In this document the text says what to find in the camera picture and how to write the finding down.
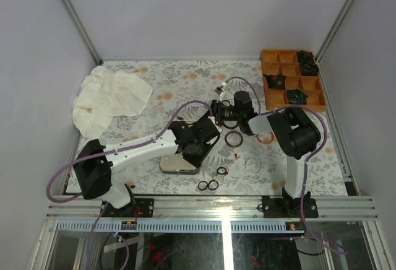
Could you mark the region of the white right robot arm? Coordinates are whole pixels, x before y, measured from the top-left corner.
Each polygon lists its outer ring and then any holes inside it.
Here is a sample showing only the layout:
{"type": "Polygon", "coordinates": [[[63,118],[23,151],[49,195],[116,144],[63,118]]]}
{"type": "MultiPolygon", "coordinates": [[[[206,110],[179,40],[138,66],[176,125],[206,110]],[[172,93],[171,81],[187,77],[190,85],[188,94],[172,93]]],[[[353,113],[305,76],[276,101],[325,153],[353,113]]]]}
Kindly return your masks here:
{"type": "Polygon", "coordinates": [[[210,104],[216,124],[224,126],[227,121],[235,121],[242,133],[248,136],[272,133],[286,155],[287,173],[283,188],[283,212],[296,217],[304,210],[301,199],[308,193],[307,159],[317,148],[321,133],[306,114],[307,107],[288,105],[273,111],[259,113],[253,108],[248,92],[234,94],[234,103],[212,100],[210,104]]]}

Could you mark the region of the cream and navy jewelry box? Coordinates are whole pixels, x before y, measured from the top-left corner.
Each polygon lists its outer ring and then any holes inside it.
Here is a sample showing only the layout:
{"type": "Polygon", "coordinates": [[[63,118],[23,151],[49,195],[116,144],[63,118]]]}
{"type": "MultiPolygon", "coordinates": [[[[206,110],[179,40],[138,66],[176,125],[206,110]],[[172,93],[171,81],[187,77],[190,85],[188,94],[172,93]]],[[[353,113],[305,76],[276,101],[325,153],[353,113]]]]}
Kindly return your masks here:
{"type": "Polygon", "coordinates": [[[195,167],[185,161],[180,153],[177,153],[178,146],[175,143],[175,136],[171,131],[171,123],[166,125],[165,129],[156,134],[157,141],[171,142],[176,145],[176,150],[169,154],[163,155],[160,159],[160,170],[166,174],[196,175],[200,167],[195,167]]]}

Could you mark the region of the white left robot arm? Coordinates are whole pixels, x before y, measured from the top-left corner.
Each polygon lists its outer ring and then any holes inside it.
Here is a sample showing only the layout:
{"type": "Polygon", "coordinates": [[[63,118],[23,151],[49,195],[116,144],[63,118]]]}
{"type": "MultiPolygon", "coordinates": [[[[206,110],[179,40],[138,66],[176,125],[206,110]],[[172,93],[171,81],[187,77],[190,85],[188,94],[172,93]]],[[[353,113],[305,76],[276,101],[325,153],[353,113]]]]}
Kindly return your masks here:
{"type": "Polygon", "coordinates": [[[73,164],[85,200],[108,202],[122,217],[131,216],[136,208],[130,187],[113,179],[116,170],[152,158],[181,154],[199,168],[212,150],[221,128],[209,114],[193,124],[169,121],[159,133],[119,144],[102,145],[98,139],[89,141],[73,164]]]}

